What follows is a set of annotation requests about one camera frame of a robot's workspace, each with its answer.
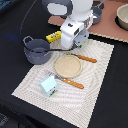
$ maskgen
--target gray pot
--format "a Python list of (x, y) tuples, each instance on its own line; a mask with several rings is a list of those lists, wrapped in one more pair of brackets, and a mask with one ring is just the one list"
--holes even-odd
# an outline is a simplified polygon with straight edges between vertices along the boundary
[[(31, 39), (28, 43), (25, 42), (27, 38)], [(25, 45), (24, 52), (30, 63), (41, 65), (50, 59), (50, 51), (43, 52), (45, 50), (50, 50), (50, 44), (47, 41), (42, 39), (33, 39), (31, 36), (25, 37), (23, 41)]]
[(100, 5), (103, 4), (106, 0), (103, 0), (100, 4), (98, 4), (97, 6), (92, 6), (92, 10), (93, 10), (93, 23), (92, 24), (97, 24), (100, 22), (101, 20), (101, 16), (102, 16), (102, 9), (100, 9)]

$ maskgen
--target beige placemat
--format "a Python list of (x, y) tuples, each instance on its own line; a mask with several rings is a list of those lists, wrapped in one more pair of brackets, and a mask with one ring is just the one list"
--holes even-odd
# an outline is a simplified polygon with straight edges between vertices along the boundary
[[(52, 42), (51, 48), (62, 48), (60, 39)], [(97, 63), (81, 60), (82, 73), (72, 79), (82, 83), (84, 89), (78, 89), (60, 80), (56, 80), (59, 90), (50, 98), (45, 97), (40, 89), (40, 82), (46, 77), (44, 69), (54, 70), (55, 61), (65, 52), (52, 52), (50, 60), (44, 65), (33, 66), (12, 95), (33, 104), (67, 122), (79, 127), (87, 128), (102, 81), (114, 46), (88, 39), (82, 48), (71, 51), (77, 55), (84, 55), (97, 59)]]

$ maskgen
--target pot handle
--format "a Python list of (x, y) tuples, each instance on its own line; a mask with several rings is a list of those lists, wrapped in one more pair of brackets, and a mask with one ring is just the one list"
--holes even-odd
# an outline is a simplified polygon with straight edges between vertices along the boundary
[(89, 29), (91, 27), (91, 25), (93, 24), (93, 10), (91, 10), (91, 16), (90, 16), (90, 21), (89, 21), (89, 25), (87, 26), (86, 29)]
[(24, 44), (26, 44), (25, 40), (26, 40), (27, 38), (30, 38), (31, 40), (34, 40), (31, 36), (26, 36), (26, 37), (24, 37), (24, 39), (23, 39)]

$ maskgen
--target spatula handle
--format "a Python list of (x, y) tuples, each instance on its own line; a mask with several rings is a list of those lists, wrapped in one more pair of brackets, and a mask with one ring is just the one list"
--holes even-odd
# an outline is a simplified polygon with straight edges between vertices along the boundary
[(71, 80), (69, 80), (67, 78), (63, 78), (62, 81), (65, 82), (65, 83), (67, 83), (67, 84), (73, 85), (73, 86), (75, 86), (77, 88), (80, 88), (80, 89), (83, 89), (84, 88), (84, 86), (82, 84), (79, 84), (77, 82), (71, 81)]
[(90, 61), (90, 62), (92, 62), (92, 63), (96, 63), (96, 62), (97, 62), (96, 59), (92, 59), (92, 58), (89, 58), (89, 57), (85, 57), (85, 56), (81, 56), (81, 55), (77, 55), (77, 57), (78, 57), (79, 59), (86, 60), (86, 61)]

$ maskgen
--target cable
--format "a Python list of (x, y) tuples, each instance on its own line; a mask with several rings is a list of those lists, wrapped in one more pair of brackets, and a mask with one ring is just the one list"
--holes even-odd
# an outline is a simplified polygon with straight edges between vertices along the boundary
[(33, 8), (33, 6), (35, 5), (36, 2), (37, 2), (37, 0), (35, 0), (35, 1), (32, 3), (31, 7), (30, 7), (29, 10), (27, 11), (27, 13), (25, 14), (25, 16), (24, 16), (24, 18), (23, 18), (23, 20), (22, 20), (22, 22), (21, 22), (20, 36), (21, 36), (21, 32), (22, 32), (22, 27), (23, 27), (24, 21), (25, 21), (27, 15), (29, 14), (29, 12), (31, 11), (31, 9)]

